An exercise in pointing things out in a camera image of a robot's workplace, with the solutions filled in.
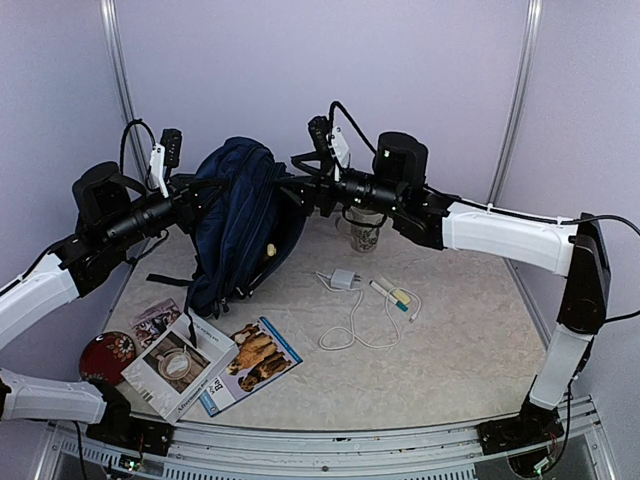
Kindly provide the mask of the navy blue student backpack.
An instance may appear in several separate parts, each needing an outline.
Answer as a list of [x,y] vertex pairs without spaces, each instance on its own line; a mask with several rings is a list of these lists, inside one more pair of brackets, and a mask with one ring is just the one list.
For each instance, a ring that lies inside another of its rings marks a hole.
[[[307,216],[277,186],[291,175],[260,142],[231,137],[196,171],[199,179],[227,179],[214,212],[191,235],[197,268],[190,280],[150,274],[147,280],[187,288],[187,306],[198,316],[220,317],[230,303],[253,295],[293,252]],[[272,243],[277,254],[268,259]]]

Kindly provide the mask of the beige highlighter marker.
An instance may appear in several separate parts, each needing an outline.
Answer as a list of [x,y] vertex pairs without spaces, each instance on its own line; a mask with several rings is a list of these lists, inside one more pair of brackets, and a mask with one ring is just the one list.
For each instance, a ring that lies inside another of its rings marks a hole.
[[266,257],[268,259],[273,258],[277,254],[277,248],[274,244],[269,243],[266,247]]

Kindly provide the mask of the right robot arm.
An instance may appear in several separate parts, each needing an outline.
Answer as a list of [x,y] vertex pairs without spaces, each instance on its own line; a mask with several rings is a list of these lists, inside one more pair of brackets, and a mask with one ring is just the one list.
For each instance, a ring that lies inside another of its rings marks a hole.
[[337,204],[385,215],[415,244],[469,250],[524,262],[566,280],[541,371],[517,416],[499,424],[523,444],[561,432],[557,407],[606,320],[610,267],[598,220],[550,218],[495,209],[437,192],[426,182],[427,147],[409,134],[378,138],[370,174],[340,164],[331,135],[312,136],[315,150],[295,156],[302,175],[280,181],[305,213],[329,215]]

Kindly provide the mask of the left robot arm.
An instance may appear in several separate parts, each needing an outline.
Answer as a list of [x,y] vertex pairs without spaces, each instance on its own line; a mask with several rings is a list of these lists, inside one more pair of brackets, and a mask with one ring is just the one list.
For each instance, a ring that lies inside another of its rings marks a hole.
[[[176,174],[167,192],[149,192],[113,161],[91,167],[72,186],[79,210],[74,233],[45,248],[2,288],[1,344],[97,289],[127,262],[132,246],[172,225],[191,232],[227,185],[224,179]],[[1,371],[1,418],[82,422],[93,438],[121,445],[140,434],[129,401],[105,381],[64,382],[8,369]]]

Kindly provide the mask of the beige patterned ceramic mug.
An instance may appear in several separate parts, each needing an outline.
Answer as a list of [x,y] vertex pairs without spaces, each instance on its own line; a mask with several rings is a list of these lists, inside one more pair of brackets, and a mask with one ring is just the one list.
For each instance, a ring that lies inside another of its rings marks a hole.
[[335,220],[336,230],[359,253],[373,252],[387,217],[372,210],[352,207]]

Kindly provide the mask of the white USB charger block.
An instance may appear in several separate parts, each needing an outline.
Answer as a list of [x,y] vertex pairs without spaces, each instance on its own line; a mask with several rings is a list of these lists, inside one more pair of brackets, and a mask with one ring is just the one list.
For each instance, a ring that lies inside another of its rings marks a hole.
[[354,288],[361,276],[354,271],[336,268],[330,277],[330,286],[337,290],[349,291]]

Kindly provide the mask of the white teal-capped marker pen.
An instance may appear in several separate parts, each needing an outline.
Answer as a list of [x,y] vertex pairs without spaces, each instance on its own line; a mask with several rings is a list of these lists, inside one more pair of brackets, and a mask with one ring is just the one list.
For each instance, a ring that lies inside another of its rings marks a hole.
[[378,282],[376,282],[375,280],[370,280],[369,281],[369,285],[380,295],[382,295],[386,301],[389,301],[391,304],[395,305],[397,308],[399,308],[400,310],[402,310],[403,312],[407,312],[408,308],[407,306],[400,300],[396,299],[395,296],[391,293],[390,290],[385,289],[384,287],[382,287]]

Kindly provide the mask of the purple picture card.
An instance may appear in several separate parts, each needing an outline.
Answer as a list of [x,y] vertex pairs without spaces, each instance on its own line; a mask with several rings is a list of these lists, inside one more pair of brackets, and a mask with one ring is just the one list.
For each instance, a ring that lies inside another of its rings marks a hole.
[[149,347],[180,315],[180,308],[171,298],[152,305],[138,315],[132,329],[141,348]]

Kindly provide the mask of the yellow highlighter marker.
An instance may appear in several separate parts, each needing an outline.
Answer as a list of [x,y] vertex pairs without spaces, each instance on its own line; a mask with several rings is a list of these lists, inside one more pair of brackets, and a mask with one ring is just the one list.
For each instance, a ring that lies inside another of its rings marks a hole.
[[404,305],[409,305],[411,303],[411,296],[404,290],[400,288],[394,288],[391,293],[398,302],[401,302]]

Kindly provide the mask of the blue dog cover book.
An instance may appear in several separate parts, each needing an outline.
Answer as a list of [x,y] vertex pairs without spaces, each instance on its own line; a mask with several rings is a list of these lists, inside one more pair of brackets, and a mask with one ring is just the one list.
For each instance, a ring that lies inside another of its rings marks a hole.
[[214,417],[295,368],[302,358],[274,325],[260,317],[231,335],[239,348],[236,357],[200,395],[209,417]]

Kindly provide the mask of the white afternoon tea book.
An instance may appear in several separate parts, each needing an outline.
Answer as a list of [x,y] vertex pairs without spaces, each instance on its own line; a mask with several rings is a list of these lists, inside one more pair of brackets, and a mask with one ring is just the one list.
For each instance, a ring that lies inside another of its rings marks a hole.
[[208,321],[183,314],[122,371],[122,376],[173,425],[238,353],[236,342]]

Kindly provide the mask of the red floral round tin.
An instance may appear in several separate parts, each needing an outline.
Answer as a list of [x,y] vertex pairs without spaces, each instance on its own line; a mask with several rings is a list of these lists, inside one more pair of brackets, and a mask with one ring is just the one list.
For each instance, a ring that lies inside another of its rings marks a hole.
[[124,381],[122,371],[136,358],[133,339],[119,331],[104,332],[89,342],[79,360],[82,380],[99,380],[112,386]]

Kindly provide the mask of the left aluminium frame post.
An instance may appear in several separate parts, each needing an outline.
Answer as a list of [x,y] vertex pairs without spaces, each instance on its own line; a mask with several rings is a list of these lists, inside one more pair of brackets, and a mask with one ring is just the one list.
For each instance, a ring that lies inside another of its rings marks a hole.
[[119,105],[125,124],[135,119],[134,106],[130,94],[124,50],[118,23],[116,2],[101,0],[100,10],[108,54],[111,60]]

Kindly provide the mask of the aluminium frame post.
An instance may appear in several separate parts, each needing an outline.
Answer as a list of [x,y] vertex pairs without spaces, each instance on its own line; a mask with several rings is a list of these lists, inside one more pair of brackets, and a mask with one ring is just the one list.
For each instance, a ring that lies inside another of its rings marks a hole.
[[508,179],[519,127],[525,108],[543,10],[542,0],[529,0],[516,71],[515,85],[508,110],[504,135],[486,203],[497,205]]
[[119,105],[125,124],[135,119],[134,106],[130,94],[124,50],[118,23],[116,2],[101,0],[100,10],[108,54],[111,60]]

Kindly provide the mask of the front aluminium rail base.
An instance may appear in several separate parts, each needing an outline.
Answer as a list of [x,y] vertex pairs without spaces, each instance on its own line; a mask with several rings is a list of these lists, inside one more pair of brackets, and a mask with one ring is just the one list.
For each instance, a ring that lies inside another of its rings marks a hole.
[[136,472],[119,463],[131,450],[48,424],[32,479],[512,479],[513,463],[550,449],[545,442],[487,454],[475,421],[426,427],[287,431],[181,422],[164,455],[146,453]]

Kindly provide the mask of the right aluminium frame post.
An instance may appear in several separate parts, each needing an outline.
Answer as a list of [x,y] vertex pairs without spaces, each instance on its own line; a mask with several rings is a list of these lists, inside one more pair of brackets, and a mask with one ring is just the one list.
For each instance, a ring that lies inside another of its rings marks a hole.
[[515,85],[508,110],[504,135],[486,203],[497,205],[508,179],[519,127],[525,108],[543,10],[542,0],[529,0],[516,71]]

